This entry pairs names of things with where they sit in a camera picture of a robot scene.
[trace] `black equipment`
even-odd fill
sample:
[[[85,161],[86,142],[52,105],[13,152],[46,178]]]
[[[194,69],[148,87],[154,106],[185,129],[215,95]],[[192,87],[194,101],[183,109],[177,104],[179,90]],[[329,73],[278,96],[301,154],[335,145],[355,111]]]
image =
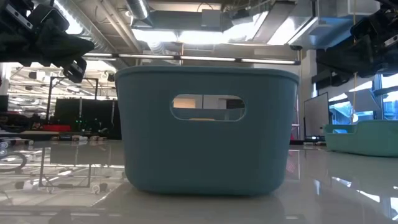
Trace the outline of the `black equipment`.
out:
[[[0,0],[0,62],[54,64],[75,83],[83,79],[87,63],[82,56],[94,44],[66,30],[69,22],[52,6],[31,0]]]
[[[317,52],[318,75],[312,78],[317,90],[342,85],[358,73],[366,78],[384,76],[398,69],[398,0],[376,0],[380,10],[351,28],[351,36],[326,52]]]

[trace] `storage bin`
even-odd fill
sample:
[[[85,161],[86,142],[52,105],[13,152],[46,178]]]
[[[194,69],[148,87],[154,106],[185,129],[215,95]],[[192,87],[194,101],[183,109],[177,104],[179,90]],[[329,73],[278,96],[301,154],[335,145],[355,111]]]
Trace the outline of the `storage bin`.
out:
[[[298,76],[272,69],[132,67],[116,74],[126,177],[166,194],[267,194],[283,182]],[[176,118],[177,95],[232,95],[237,121]]]
[[[357,125],[328,124],[328,150],[365,156],[398,157],[398,121],[360,121]]]

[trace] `white floor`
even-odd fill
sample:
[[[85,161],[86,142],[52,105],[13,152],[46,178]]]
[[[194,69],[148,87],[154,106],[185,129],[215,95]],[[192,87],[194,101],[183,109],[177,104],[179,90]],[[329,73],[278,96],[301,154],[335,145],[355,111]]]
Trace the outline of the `white floor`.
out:
[[[292,147],[285,182],[272,195],[199,197],[135,190],[123,178],[119,141],[37,142],[12,150],[22,150],[28,163],[22,172],[0,173],[0,223],[398,222],[398,159]],[[3,159],[0,169],[20,162]],[[47,187],[39,187],[40,171]],[[103,183],[107,189],[99,192]],[[53,187],[59,184],[73,188]]]

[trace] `pipe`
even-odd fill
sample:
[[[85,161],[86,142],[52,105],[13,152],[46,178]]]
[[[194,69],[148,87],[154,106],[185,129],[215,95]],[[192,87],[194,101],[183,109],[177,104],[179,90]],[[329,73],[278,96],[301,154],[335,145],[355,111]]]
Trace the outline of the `pipe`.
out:
[[[152,26],[149,18],[149,6],[145,0],[126,0],[131,16]]]
[[[165,55],[167,54],[164,44],[162,42],[148,42],[148,47],[154,54]]]
[[[109,14],[109,12],[105,9],[105,7],[102,5],[101,0],[97,0],[97,6],[100,8],[108,21],[112,24],[112,26],[116,29],[118,34],[122,37],[122,39],[125,41],[125,43],[133,50],[133,51],[138,51],[137,47],[134,45],[131,39],[124,33],[120,27],[117,25],[116,21],[113,19],[113,17]]]
[[[118,21],[122,29],[125,31],[127,36],[129,36],[130,40],[132,43],[136,46],[138,52],[142,52],[140,48],[140,43],[132,33],[132,30],[130,27],[128,27],[125,23],[125,21],[119,16],[119,13],[116,12],[115,8],[112,6],[112,4],[108,0],[103,0],[103,3],[105,8],[113,15],[113,17]]]

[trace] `metal frame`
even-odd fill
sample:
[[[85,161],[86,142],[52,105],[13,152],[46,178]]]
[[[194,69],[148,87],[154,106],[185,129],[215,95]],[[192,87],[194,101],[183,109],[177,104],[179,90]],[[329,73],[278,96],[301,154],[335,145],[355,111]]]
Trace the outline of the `metal frame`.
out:
[[[148,54],[114,54],[114,53],[87,53],[83,57],[97,58],[140,58],[160,60],[200,60],[209,62],[236,62],[236,63],[263,63],[271,65],[300,65],[298,60],[281,60],[273,58],[234,58],[234,57],[204,57],[192,55],[148,55]]]
[[[49,99],[47,101],[47,113],[45,115],[45,123],[49,123],[49,118],[50,118],[50,105],[51,105],[51,94],[52,94],[52,89],[58,85],[59,82],[57,82],[54,86],[52,85],[52,81],[54,79],[59,79],[59,82],[64,80],[64,77],[50,77],[50,86],[49,86]],[[84,80],[94,80],[95,81],[95,94],[94,94],[94,100],[97,99],[97,93],[98,93],[98,78],[83,78]]]
[[[88,175],[87,177],[83,177],[83,180],[80,182],[80,184],[87,178],[87,185],[86,186],[81,186],[79,185],[65,185],[65,184],[60,184],[60,185],[53,185],[51,181],[44,175],[44,159],[45,159],[45,148],[42,150],[42,160],[40,163],[40,174],[39,174],[39,187],[60,187],[60,188],[67,188],[67,186],[72,187],[72,188],[90,188],[91,187],[91,164],[88,164]],[[50,185],[44,185],[43,184],[43,179],[47,181]]]

